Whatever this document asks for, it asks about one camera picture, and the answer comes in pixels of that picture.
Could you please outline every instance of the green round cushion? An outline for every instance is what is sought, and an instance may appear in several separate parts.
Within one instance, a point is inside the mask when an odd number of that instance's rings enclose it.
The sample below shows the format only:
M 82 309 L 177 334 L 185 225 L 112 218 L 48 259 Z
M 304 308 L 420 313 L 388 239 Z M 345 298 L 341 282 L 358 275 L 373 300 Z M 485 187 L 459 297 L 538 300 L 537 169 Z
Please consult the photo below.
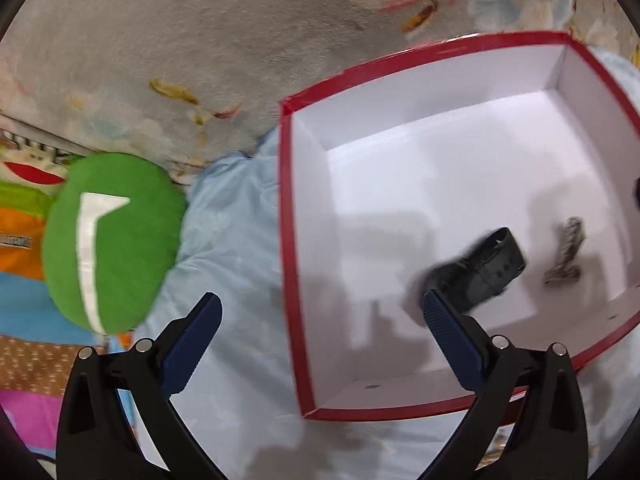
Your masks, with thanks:
M 174 264 L 185 209 L 169 176 L 142 158 L 105 153 L 73 163 L 42 248 L 60 312 L 97 333 L 138 325 Z

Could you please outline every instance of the red mouth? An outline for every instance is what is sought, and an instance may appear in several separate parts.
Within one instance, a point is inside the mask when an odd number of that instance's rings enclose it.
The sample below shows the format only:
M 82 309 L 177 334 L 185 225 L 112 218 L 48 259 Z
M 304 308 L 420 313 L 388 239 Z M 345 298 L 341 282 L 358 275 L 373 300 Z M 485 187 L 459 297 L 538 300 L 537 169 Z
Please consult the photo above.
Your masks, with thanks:
M 62 184 L 65 179 L 57 175 L 39 170 L 28 164 L 18 164 L 16 162 L 5 162 L 4 165 L 21 179 L 38 184 L 40 186 L 55 186 Z

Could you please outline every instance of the black watch strap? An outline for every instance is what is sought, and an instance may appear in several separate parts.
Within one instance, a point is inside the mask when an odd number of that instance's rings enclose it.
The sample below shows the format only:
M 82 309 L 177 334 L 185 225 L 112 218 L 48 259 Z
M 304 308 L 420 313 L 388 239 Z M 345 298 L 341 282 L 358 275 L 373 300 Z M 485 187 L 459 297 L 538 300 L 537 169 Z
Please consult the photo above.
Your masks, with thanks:
M 433 269 L 424 291 L 437 288 L 461 313 L 501 294 L 526 264 L 507 227 L 498 229 L 459 260 Z

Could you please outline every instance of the white box with red rim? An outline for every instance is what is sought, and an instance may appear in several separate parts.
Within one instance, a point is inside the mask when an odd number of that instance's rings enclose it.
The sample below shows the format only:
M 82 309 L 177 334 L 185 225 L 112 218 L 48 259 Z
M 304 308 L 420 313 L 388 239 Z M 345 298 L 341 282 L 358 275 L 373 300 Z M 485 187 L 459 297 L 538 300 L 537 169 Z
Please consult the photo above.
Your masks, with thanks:
M 425 272 L 506 226 L 527 260 L 471 314 L 576 368 L 640 322 L 640 117 L 562 32 L 478 35 L 349 69 L 282 102 L 284 296 L 298 399 L 320 420 L 468 408 L 422 320 Z M 583 277 L 548 288 L 584 219 Z

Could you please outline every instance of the floral blanket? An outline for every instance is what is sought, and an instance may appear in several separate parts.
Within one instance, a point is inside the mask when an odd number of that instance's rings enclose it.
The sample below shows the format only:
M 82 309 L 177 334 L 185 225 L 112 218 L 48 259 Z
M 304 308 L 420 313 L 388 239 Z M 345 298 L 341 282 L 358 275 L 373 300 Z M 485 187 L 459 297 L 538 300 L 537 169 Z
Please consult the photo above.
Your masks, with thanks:
M 28 0 L 0 44 L 0 112 L 91 150 L 144 156 L 186 184 L 229 151 L 250 152 L 284 96 L 347 67 L 539 28 L 640 66 L 615 0 Z

